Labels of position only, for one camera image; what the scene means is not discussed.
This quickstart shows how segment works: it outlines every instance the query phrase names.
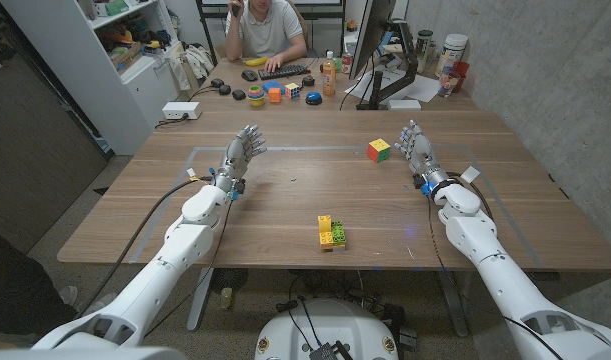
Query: jar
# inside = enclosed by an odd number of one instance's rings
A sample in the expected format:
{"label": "jar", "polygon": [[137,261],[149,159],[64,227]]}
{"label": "jar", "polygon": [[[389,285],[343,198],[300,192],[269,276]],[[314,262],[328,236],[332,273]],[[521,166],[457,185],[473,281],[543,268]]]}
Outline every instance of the jar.
{"label": "jar", "polygon": [[441,77],[444,68],[449,72],[451,71],[454,63],[461,60],[465,46],[467,45],[469,38],[461,34],[449,34],[445,38],[445,45],[443,45],[443,51],[440,58],[438,59],[438,66],[436,66],[436,77]]}

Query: man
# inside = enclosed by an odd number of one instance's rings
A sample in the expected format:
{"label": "man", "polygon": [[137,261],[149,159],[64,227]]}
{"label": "man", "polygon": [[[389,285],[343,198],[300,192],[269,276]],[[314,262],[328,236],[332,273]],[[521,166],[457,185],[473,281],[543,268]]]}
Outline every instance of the man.
{"label": "man", "polygon": [[[232,6],[238,6],[237,16]],[[307,45],[298,16],[286,0],[229,0],[225,26],[225,52],[230,61],[241,57],[267,56],[265,71],[304,57]]]}

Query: keyboard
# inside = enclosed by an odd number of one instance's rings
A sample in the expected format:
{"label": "keyboard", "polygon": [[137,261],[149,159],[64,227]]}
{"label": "keyboard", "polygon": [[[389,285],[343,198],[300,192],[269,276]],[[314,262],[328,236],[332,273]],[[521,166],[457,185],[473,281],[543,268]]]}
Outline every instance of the keyboard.
{"label": "keyboard", "polygon": [[258,70],[258,76],[261,80],[278,79],[301,74],[309,74],[311,71],[305,65],[283,65],[277,68],[274,72]]}

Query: monitor stand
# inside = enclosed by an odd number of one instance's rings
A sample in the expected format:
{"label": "monitor stand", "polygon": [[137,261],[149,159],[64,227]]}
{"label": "monitor stand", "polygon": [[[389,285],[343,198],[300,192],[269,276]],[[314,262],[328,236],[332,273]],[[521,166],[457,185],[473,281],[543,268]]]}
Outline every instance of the monitor stand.
{"label": "monitor stand", "polygon": [[392,31],[393,28],[398,29],[403,42],[403,54],[405,55],[403,58],[407,63],[407,71],[402,78],[389,84],[389,86],[387,86],[385,89],[381,89],[383,72],[373,72],[372,76],[374,76],[374,85],[372,86],[372,94],[369,97],[369,102],[367,104],[356,105],[356,110],[387,110],[387,106],[380,105],[380,103],[413,83],[414,79],[416,78],[418,60],[414,54],[414,45],[412,43],[412,35],[409,32],[409,26],[406,22],[389,22],[385,27],[386,31]]}

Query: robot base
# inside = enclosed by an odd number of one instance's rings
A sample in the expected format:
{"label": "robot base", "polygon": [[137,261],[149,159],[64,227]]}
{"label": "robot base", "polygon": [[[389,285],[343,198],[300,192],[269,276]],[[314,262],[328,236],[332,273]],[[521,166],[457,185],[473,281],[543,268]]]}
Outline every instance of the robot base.
{"label": "robot base", "polygon": [[[311,299],[305,301],[307,311],[322,344],[333,345],[337,340],[349,345],[352,359],[398,359],[392,333],[376,316],[360,306],[339,299]],[[314,349],[319,346],[302,303],[291,310],[294,321],[301,328]],[[268,345],[262,351],[261,340]],[[254,359],[309,360],[310,351],[287,311],[265,325],[256,343]]]}

